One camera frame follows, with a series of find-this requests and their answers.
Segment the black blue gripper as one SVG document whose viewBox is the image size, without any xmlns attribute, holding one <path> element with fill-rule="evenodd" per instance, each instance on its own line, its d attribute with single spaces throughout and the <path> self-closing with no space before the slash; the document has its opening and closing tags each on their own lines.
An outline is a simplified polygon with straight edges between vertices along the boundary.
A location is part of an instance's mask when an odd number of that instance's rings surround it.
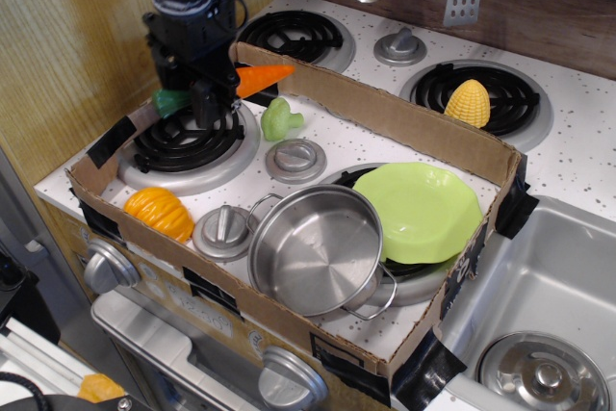
<svg viewBox="0 0 616 411">
<path fill-rule="evenodd" d="M 198 128 L 235 108 L 240 78 L 229 56 L 237 35 L 237 0 L 152 0 L 142 20 L 166 90 L 190 90 Z"/>
</svg>

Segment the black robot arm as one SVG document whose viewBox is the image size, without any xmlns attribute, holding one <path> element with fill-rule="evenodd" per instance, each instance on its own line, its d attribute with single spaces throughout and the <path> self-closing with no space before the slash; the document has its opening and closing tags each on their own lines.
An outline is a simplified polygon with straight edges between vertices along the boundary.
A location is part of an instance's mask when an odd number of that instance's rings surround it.
<svg viewBox="0 0 616 411">
<path fill-rule="evenodd" d="M 236 0 L 152 0 L 145 13 L 150 48 L 166 90 L 189 93 L 196 125 L 210 128 L 236 99 L 240 78 L 229 49 L 237 35 Z"/>
</svg>

